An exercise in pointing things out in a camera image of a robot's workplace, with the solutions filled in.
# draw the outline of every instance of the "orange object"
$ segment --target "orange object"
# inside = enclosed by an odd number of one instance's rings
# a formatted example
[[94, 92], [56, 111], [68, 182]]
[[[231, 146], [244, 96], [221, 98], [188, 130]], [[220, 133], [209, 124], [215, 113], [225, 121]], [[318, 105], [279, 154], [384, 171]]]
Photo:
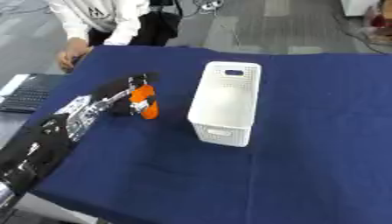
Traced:
[[[155, 95], [154, 87], [146, 84], [135, 89], [132, 92], [132, 96], [129, 98], [129, 100], [131, 102], [142, 102], [151, 95]], [[142, 112], [142, 117], [148, 120], [155, 119], [158, 117], [158, 115], [159, 107], [156, 101]]]

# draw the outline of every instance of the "white plastic basket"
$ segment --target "white plastic basket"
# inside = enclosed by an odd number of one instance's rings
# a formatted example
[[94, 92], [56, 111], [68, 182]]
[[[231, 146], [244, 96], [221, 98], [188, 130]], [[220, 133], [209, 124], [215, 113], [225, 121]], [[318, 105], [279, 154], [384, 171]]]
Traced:
[[261, 76], [257, 64], [214, 61], [206, 65], [188, 114], [201, 141], [248, 145]]

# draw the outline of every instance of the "black pants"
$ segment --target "black pants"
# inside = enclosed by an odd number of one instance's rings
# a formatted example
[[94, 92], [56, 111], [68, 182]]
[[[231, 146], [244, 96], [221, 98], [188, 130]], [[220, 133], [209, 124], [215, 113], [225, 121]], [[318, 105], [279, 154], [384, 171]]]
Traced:
[[[130, 41], [129, 46], [165, 46], [172, 38], [172, 31], [156, 12], [150, 12], [139, 19], [142, 26], [138, 35]], [[111, 34], [111, 32], [92, 29], [88, 33], [89, 44], [100, 46]]]

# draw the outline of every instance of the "navy cloth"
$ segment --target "navy cloth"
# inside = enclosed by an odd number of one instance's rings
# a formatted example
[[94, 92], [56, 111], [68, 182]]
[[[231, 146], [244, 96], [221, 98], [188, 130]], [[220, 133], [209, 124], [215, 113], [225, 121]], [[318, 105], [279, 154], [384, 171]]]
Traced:
[[[213, 60], [263, 66], [246, 148], [202, 143], [186, 120]], [[143, 72], [160, 73], [160, 117], [103, 115], [35, 193], [115, 224], [389, 224], [391, 62], [388, 55], [98, 47], [32, 120]]]

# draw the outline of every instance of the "robotic arm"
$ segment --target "robotic arm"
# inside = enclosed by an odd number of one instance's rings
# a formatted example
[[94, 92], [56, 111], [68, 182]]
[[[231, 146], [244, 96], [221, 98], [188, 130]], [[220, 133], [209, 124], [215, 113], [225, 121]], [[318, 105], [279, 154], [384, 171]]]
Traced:
[[146, 73], [122, 78], [90, 95], [78, 96], [11, 139], [0, 150], [0, 217], [57, 168], [104, 111], [156, 118], [156, 96], [148, 84], [154, 76]]

